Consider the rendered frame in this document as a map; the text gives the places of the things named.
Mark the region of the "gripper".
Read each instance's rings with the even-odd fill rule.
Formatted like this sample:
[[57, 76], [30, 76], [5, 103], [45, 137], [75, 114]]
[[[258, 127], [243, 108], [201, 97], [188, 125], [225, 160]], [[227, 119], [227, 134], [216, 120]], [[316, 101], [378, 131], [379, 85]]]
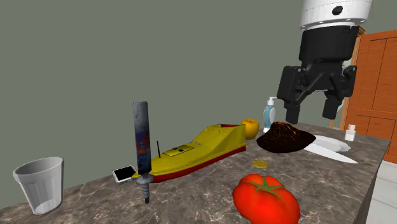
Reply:
[[301, 66], [285, 66], [277, 91], [283, 100], [286, 121], [297, 124], [300, 105], [315, 90], [325, 90], [323, 117], [334, 120], [345, 97], [351, 97], [357, 66], [344, 66], [351, 59], [359, 26], [338, 25], [304, 31], [300, 47]]

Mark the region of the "blue soap dispenser bottle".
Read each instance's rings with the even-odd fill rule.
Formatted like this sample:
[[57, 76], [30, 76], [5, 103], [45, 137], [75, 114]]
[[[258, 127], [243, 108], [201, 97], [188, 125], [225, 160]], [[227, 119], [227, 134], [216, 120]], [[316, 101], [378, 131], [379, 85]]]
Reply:
[[269, 97], [269, 99], [267, 101], [267, 105], [265, 106], [265, 109], [263, 112], [263, 120], [264, 120], [263, 132], [264, 133], [266, 133], [270, 130], [270, 127], [275, 119], [274, 99], [276, 99], [276, 97]]

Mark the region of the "orange wooden door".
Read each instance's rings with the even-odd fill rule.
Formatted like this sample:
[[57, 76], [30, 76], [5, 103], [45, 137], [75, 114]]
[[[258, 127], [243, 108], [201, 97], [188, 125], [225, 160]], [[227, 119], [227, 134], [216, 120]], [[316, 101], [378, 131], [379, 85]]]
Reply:
[[397, 164], [397, 29], [360, 28], [351, 64], [358, 68], [354, 93], [344, 99], [339, 129], [354, 124], [358, 134], [390, 140], [384, 160]]

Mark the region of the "white smartphone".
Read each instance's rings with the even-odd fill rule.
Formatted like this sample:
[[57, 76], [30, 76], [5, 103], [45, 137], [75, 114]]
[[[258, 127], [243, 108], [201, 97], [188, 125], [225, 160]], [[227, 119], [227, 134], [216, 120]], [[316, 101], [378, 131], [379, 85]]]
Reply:
[[112, 170], [112, 174], [117, 185], [122, 185], [129, 181], [132, 181], [132, 176], [136, 172], [137, 170], [132, 165]]

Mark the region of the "white plate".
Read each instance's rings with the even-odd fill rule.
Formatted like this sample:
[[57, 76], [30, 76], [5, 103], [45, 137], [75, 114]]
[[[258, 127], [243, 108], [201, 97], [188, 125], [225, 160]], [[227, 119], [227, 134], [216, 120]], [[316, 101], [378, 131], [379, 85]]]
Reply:
[[313, 144], [329, 149], [331, 151], [346, 152], [351, 149], [351, 147], [347, 143], [339, 141], [338, 139], [319, 135], [315, 135], [315, 137], [316, 139], [314, 140]]

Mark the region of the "red tomato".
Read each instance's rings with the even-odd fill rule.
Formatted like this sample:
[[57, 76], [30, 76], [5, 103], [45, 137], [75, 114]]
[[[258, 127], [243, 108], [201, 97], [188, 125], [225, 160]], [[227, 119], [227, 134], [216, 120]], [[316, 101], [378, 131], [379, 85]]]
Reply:
[[298, 224], [300, 207], [291, 192], [272, 176], [250, 174], [232, 192], [241, 216], [252, 224]]

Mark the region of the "yellow and red toy boat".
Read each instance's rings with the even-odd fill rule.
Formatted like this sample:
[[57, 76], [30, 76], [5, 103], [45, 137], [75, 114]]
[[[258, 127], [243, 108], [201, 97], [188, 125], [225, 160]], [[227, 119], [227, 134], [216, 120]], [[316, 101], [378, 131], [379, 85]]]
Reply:
[[[246, 150], [245, 126], [216, 124], [206, 127], [191, 142], [171, 148], [151, 159], [154, 183], [180, 178], [233, 154]], [[132, 179], [137, 179], [136, 172]]]

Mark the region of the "dagger in dark sheath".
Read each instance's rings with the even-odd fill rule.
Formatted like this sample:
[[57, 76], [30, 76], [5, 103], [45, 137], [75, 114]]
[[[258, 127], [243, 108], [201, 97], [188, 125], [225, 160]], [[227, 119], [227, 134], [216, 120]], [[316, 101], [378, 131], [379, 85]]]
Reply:
[[154, 180], [151, 171], [151, 146], [150, 146], [150, 126], [148, 119], [148, 103], [146, 101], [134, 102], [134, 130], [136, 139], [137, 173], [139, 177], [136, 181], [143, 186], [144, 200], [150, 202], [150, 183]]

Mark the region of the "white knife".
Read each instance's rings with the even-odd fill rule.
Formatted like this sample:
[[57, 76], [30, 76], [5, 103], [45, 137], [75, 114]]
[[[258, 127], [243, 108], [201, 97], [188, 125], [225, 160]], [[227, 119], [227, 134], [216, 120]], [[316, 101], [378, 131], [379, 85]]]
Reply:
[[355, 161], [347, 156], [341, 155], [337, 152], [331, 151], [329, 149], [326, 149], [322, 146], [318, 146], [316, 144], [309, 144], [308, 146], [305, 147], [305, 150], [315, 153], [315, 154], [318, 154], [318, 155], [321, 155], [323, 157], [338, 160], [340, 162], [357, 164], [357, 161]]

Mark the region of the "dark lava rock mound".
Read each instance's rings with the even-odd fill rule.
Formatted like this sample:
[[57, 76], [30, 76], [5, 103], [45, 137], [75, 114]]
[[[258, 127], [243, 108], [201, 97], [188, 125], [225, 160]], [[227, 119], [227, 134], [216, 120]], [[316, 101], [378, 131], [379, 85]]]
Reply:
[[269, 131], [260, 136], [256, 142], [258, 146], [272, 153], [291, 153], [304, 149], [313, 143], [316, 137], [303, 130], [299, 130], [284, 122], [274, 122]]

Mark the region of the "white salt shaker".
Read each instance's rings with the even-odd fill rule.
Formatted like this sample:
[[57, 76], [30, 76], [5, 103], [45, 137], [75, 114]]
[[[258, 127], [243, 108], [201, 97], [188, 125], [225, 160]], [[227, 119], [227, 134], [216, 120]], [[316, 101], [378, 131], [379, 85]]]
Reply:
[[345, 137], [344, 139], [346, 141], [354, 141], [355, 139], [355, 135], [356, 135], [356, 130], [355, 130], [356, 126], [353, 124], [349, 124], [347, 126], [347, 129], [345, 131]]

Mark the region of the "yellow apple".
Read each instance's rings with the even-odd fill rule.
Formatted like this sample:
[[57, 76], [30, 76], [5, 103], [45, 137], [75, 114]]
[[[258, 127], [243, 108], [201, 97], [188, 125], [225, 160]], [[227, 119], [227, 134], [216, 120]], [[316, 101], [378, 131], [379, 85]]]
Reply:
[[245, 125], [245, 139], [254, 139], [260, 128], [259, 122], [255, 119], [245, 118], [241, 121], [241, 124]]

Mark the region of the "white ribbed cup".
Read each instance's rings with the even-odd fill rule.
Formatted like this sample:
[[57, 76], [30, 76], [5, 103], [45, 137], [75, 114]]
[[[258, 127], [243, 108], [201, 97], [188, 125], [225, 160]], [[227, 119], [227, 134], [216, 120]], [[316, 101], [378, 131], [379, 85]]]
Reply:
[[64, 159], [47, 157], [28, 162], [13, 171], [32, 212], [47, 214], [63, 201]]

